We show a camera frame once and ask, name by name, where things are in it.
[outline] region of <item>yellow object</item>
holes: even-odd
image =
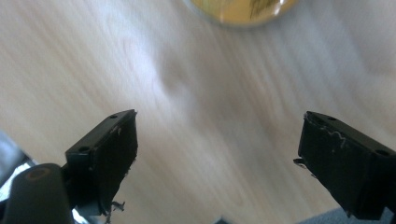
[[[191,2],[220,23],[254,25],[282,14],[297,0],[191,0]]]

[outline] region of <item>light wood surface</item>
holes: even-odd
[[[39,162],[138,110],[113,223],[294,223],[337,207],[292,164],[312,110],[396,148],[396,2],[301,0],[254,29],[182,1],[1,1],[0,129]]]

